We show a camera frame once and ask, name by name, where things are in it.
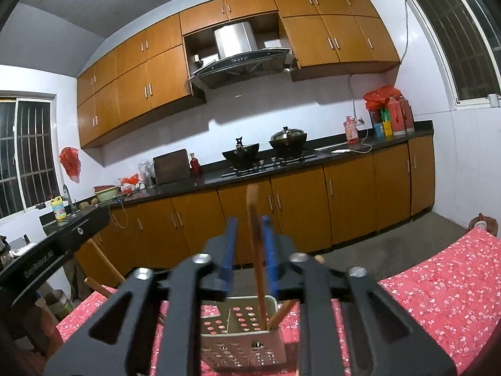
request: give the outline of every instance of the window frame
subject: window frame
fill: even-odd
[[[439,67],[442,67],[441,73],[442,73],[442,78],[444,79],[444,82],[448,84],[448,91],[450,94],[452,94],[453,97],[453,104],[451,104],[452,110],[456,108],[471,108],[471,107],[490,107],[490,102],[488,97],[477,97],[475,99],[467,99],[467,100],[459,100],[458,93],[457,93],[457,87],[454,82],[454,77],[452,74],[452,69],[450,67],[449,61],[447,59],[447,56],[445,55],[445,52],[442,48],[442,44],[440,43],[440,40],[438,39],[437,34],[435,33],[432,24],[430,23],[428,17],[424,13],[423,9],[421,8],[419,2],[417,0],[409,0],[410,3],[412,3],[411,8],[414,11],[414,14],[418,15],[418,21],[420,22],[421,26],[424,25],[425,27],[425,33],[427,34],[427,39],[428,42],[432,45],[432,49],[435,53],[435,56],[437,59],[440,59],[439,61]],[[498,67],[498,63],[495,59],[494,52],[490,46],[489,40],[487,38],[487,35],[485,35],[485,32],[483,31],[482,26],[480,25],[480,22],[478,21],[478,18],[475,16],[475,13],[473,12],[472,8],[468,4],[467,0],[461,0],[463,3],[464,7],[466,8],[468,14],[471,16],[473,19],[473,23],[477,27],[477,30],[480,34],[480,37],[482,38],[482,41],[487,48],[487,52],[489,53],[490,61],[494,67],[494,72],[495,75],[498,79],[498,85],[501,87],[501,70]]]
[[[13,126],[13,134],[14,134],[14,156],[16,157],[16,178],[18,180],[19,192],[21,194],[21,200],[23,203],[23,210],[19,212],[12,213],[8,216],[0,218],[0,225],[12,221],[19,216],[24,215],[25,213],[29,213],[31,211],[36,210],[36,205],[26,207],[26,200],[24,199],[23,187],[21,184],[21,174],[19,172],[19,162],[18,162],[18,104],[19,102],[43,102],[49,103],[50,112],[49,112],[49,121],[50,121],[50,134],[51,134],[51,148],[52,148],[52,161],[54,163],[54,173],[56,174],[57,186],[59,189],[59,193],[62,193],[62,182],[64,182],[63,174],[61,170],[61,164],[59,163],[59,145],[57,143],[57,129],[56,129],[56,112],[54,106],[54,99],[41,99],[38,97],[26,97],[23,95],[6,95],[7,97],[11,97],[13,101],[16,102],[16,109],[14,112],[14,126]],[[51,201],[44,202],[46,206],[50,206]]]

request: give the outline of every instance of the backsplash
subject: backsplash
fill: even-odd
[[[384,85],[382,75],[354,75],[351,79],[357,116],[370,124],[363,95]],[[200,163],[224,159],[223,151],[269,139],[282,127],[303,129],[308,139],[344,132],[343,121],[353,114],[348,76],[292,83],[290,75],[265,76],[206,92],[207,103],[136,130],[102,149],[102,182],[137,172],[143,160],[186,148]]]

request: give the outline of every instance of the window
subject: window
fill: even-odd
[[[447,67],[457,103],[501,94],[501,32],[481,0],[413,0]]]
[[[0,99],[0,218],[58,195],[51,102]]]

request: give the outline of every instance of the faucet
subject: faucet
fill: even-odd
[[[71,199],[70,190],[68,189],[66,184],[63,184],[63,193],[66,193],[66,196],[63,197],[63,200],[68,201],[68,204],[70,205],[71,208],[71,213],[77,213],[77,208],[75,207],[75,204]]]

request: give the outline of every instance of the range hood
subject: range hood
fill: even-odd
[[[218,60],[201,67],[189,79],[202,90],[275,74],[291,66],[289,48],[257,48],[249,22],[226,25],[214,31]]]

